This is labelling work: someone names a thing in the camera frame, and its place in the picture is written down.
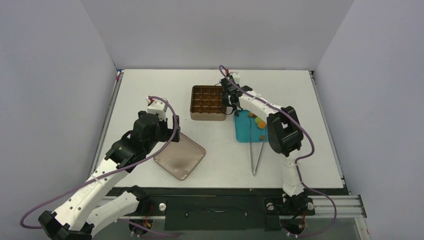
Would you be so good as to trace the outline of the metal tongs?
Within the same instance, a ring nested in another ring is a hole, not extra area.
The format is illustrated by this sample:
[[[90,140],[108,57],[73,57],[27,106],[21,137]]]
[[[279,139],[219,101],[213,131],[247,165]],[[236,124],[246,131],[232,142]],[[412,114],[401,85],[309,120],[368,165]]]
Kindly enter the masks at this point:
[[[257,175],[257,171],[259,169],[259,163],[262,158],[263,149],[268,138],[268,128],[264,129],[265,139],[261,140],[260,136],[258,137],[259,141],[254,142],[256,138],[254,137],[253,129],[254,129],[254,120],[250,120],[249,122],[249,159],[250,159],[250,170],[251,175],[255,177]]]

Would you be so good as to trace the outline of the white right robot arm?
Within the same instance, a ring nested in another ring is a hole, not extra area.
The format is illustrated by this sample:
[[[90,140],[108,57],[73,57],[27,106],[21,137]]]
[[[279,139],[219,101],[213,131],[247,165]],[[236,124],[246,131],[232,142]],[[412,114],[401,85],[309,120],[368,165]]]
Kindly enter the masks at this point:
[[[303,212],[308,206],[298,161],[289,157],[293,151],[302,147],[304,133],[299,125],[298,116],[293,107],[281,107],[262,98],[252,88],[239,86],[233,77],[220,80],[223,89],[222,105],[225,108],[247,110],[266,122],[267,139],[271,149],[284,155],[282,207],[289,215]]]

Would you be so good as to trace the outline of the gold cookie tin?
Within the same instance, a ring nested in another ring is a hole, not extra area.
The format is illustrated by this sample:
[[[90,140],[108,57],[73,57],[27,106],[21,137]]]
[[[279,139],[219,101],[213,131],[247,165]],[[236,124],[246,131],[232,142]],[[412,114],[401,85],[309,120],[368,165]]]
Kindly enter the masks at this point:
[[[224,121],[227,118],[223,89],[218,85],[194,85],[191,90],[189,113],[194,121]]]

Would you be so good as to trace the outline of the orange cookie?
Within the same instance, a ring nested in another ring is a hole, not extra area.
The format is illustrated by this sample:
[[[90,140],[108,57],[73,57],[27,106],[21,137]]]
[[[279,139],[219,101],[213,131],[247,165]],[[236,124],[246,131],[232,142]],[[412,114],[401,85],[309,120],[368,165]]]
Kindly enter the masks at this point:
[[[261,120],[261,121],[259,121],[259,122],[257,123],[257,126],[258,126],[260,129],[265,129],[265,128],[267,127],[267,123],[266,123],[265,121]]]

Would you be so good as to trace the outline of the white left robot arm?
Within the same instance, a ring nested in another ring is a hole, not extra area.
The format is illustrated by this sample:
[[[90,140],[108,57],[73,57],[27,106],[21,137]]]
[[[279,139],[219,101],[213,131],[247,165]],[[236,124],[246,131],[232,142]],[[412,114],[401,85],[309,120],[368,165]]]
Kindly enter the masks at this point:
[[[149,209],[148,194],[134,185],[103,206],[100,201],[141,163],[159,142],[169,144],[180,140],[180,120],[173,116],[173,128],[159,115],[138,112],[133,129],[127,131],[106,152],[85,186],[54,211],[44,211],[38,221],[51,240],[91,240],[98,232],[120,217]]]

